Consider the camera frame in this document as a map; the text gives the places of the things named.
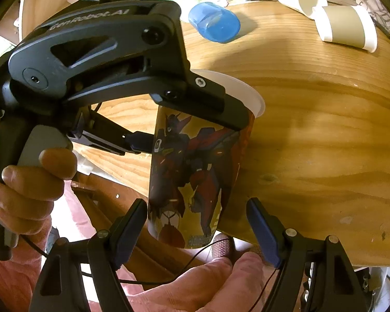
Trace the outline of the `person's left hand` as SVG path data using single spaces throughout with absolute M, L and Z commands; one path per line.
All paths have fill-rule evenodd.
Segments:
M 64 183 L 76 173 L 76 156 L 53 148 L 39 155 L 39 167 L 8 166 L 0 182 L 0 220 L 18 235 L 37 235 L 50 219 Z

